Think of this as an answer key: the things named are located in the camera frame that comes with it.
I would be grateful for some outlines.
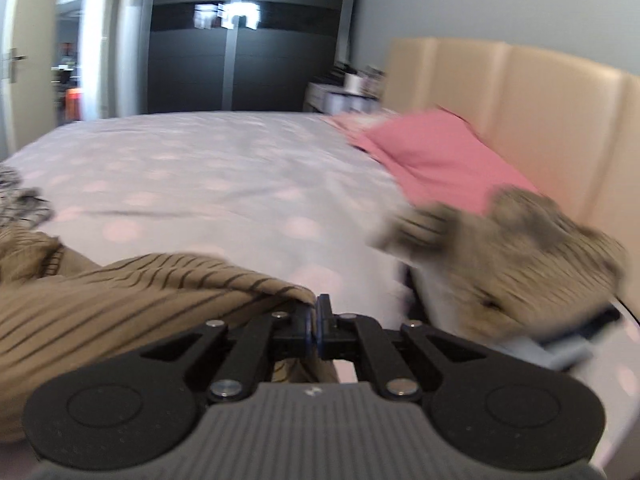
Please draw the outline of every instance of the black patterned cloth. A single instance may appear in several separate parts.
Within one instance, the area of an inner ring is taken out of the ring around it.
[[[0,228],[17,222],[32,229],[53,216],[51,204],[36,187],[20,187],[18,171],[0,164]]]

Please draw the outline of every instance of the polka dot bed sheet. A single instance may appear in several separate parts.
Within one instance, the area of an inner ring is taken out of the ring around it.
[[[99,264],[156,251],[224,256],[398,327],[398,264],[369,247],[405,204],[319,116],[205,112],[63,126],[7,163],[56,215],[39,228]],[[0,446],[0,480],[33,465]]]

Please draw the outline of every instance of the pillow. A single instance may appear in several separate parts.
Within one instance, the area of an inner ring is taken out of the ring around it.
[[[363,114],[360,112],[347,112],[334,116],[323,117],[331,126],[342,133],[349,142],[357,140],[364,132],[379,126],[396,116],[396,112],[391,110],[376,112],[373,114]]]
[[[484,214],[497,187],[538,192],[485,146],[468,123],[446,110],[391,118],[352,145],[383,164],[413,205],[443,202]]]

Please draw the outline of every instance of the wardrobe door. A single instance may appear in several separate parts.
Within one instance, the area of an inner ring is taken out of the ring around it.
[[[154,0],[148,111],[300,111],[342,0]]]
[[[261,19],[238,30],[233,110],[302,110],[306,85],[334,64],[342,0],[244,1]]]
[[[154,0],[148,111],[222,108],[226,28],[196,28],[196,6],[229,0]]]

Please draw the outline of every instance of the beige towel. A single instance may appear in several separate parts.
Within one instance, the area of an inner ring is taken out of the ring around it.
[[[479,342],[577,326],[618,293],[626,267],[617,241],[517,188],[499,191],[486,217],[412,209],[377,245],[444,262],[461,335]]]
[[[0,442],[23,437],[26,399],[59,374],[207,319],[234,327],[297,301],[313,304],[315,295],[220,258],[145,254],[100,268],[55,238],[7,228],[0,233]]]

